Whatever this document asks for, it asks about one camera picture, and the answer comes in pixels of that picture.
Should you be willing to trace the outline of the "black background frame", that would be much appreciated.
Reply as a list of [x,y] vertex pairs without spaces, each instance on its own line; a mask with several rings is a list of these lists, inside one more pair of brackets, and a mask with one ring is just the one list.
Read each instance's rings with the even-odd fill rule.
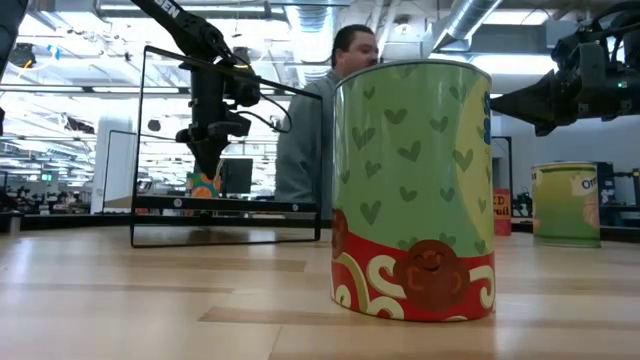
[[492,182],[495,189],[512,189],[512,141],[508,136],[491,139]]

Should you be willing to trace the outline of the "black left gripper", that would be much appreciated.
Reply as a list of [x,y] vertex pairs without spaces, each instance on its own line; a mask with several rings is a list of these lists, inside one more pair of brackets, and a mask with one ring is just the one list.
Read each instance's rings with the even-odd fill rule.
[[[227,137],[247,136],[251,121],[232,112],[224,102],[223,83],[192,82],[190,92],[191,100],[188,105],[192,114],[191,124],[180,130],[175,140],[178,143],[188,143],[187,146],[195,159],[194,172],[214,179]],[[207,146],[207,154],[203,143],[205,140],[212,140]]]

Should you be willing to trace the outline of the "person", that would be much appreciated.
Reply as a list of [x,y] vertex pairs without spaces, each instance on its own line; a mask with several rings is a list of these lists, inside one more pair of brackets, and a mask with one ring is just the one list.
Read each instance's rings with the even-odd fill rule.
[[288,113],[293,128],[281,134],[275,161],[275,199],[313,203],[320,191],[321,216],[332,218],[334,96],[343,78],[378,63],[379,48],[371,28],[341,28],[333,42],[331,69],[304,90],[322,97],[296,95]]

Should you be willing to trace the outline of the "black ceiling lamp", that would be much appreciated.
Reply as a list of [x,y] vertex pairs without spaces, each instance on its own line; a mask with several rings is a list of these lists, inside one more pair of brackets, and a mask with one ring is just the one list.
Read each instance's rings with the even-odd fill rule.
[[18,68],[32,68],[37,63],[33,44],[17,43],[9,56],[9,62]]

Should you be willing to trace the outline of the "green red spaghetti can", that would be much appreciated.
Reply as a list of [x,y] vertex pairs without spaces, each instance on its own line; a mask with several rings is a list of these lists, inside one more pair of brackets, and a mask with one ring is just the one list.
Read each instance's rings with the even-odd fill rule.
[[399,61],[335,93],[331,295],[377,317],[446,322],[495,309],[491,78]]

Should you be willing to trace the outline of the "silver ventilation duct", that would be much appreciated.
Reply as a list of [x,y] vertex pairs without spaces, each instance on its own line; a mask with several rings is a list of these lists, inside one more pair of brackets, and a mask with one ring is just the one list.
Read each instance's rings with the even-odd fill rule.
[[294,68],[300,87],[322,78],[330,69],[336,11],[328,6],[287,6]]
[[455,0],[447,16],[434,23],[434,51],[468,40],[503,0]]

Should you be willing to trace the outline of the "black background workstation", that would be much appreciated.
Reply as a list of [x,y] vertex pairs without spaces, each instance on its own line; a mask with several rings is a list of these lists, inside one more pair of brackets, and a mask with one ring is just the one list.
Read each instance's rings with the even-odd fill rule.
[[[623,215],[640,215],[640,169],[630,172],[616,172],[611,162],[597,162],[597,185],[600,226],[631,228],[640,224],[640,219],[627,219]],[[634,202],[627,203],[616,199],[616,178],[630,178],[633,184]]]

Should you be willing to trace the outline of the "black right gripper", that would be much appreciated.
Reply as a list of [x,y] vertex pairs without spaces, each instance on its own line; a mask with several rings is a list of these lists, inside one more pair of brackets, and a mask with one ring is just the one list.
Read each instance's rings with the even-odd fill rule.
[[[535,83],[492,99],[494,111],[531,125],[537,137],[578,119],[609,117],[605,96],[608,51],[599,43],[558,43],[552,59],[557,72],[551,70]],[[544,106],[550,97],[553,115],[498,109]]]

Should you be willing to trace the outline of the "green oranges can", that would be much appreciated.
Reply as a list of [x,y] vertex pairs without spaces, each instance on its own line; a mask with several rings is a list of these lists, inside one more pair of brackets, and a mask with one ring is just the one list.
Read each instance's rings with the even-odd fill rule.
[[596,164],[540,164],[532,168],[531,177],[535,241],[552,246],[600,248]]

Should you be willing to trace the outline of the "colourful background can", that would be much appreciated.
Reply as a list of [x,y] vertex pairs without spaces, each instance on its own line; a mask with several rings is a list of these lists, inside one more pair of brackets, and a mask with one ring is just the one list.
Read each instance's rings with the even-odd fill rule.
[[204,173],[188,173],[186,188],[191,197],[213,199],[220,194],[220,177],[208,178]]

